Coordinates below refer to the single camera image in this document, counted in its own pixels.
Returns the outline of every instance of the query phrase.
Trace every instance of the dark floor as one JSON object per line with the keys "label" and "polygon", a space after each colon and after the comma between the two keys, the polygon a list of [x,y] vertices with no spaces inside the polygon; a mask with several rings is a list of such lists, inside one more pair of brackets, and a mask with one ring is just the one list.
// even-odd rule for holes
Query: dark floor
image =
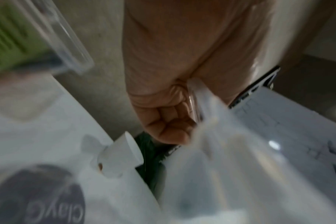
{"label": "dark floor", "polygon": [[305,56],[276,78],[274,90],[336,122],[336,62]]}

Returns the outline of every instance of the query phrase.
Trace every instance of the green label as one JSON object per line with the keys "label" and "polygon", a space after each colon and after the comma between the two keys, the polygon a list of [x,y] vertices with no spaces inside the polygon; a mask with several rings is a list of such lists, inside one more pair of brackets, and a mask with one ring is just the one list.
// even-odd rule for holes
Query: green label
{"label": "green label", "polygon": [[0,5],[0,72],[29,61],[50,48],[11,3]]}

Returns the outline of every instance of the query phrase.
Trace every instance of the small white cup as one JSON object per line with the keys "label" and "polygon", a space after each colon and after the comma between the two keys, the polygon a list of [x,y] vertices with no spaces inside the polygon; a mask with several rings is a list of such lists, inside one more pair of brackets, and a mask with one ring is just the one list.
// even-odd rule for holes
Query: small white cup
{"label": "small white cup", "polygon": [[98,155],[97,162],[104,176],[117,178],[142,165],[144,160],[139,146],[126,131]]}

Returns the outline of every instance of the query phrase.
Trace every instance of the white table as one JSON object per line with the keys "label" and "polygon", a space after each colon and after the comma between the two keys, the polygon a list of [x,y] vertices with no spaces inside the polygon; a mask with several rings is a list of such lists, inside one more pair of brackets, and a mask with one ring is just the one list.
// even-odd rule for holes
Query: white table
{"label": "white table", "polygon": [[[36,100],[46,95],[53,99],[28,121],[11,118],[4,114],[4,105],[0,107],[0,167],[41,162],[78,170],[87,208],[85,224],[161,223],[159,205],[136,170],[107,179],[89,165],[93,155],[83,153],[83,148],[90,149],[92,143],[86,140],[96,139],[103,146],[113,141],[88,112],[51,76],[28,85],[46,86],[36,90]],[[92,146],[98,150],[98,144]]]}

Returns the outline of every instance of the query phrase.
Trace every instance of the skin crease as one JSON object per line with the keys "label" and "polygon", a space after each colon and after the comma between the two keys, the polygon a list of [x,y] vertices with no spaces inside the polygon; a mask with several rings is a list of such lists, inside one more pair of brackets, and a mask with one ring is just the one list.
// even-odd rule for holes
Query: skin crease
{"label": "skin crease", "polygon": [[226,104],[251,82],[273,0],[126,0],[126,90],[155,139],[188,144],[186,80],[199,77]]}

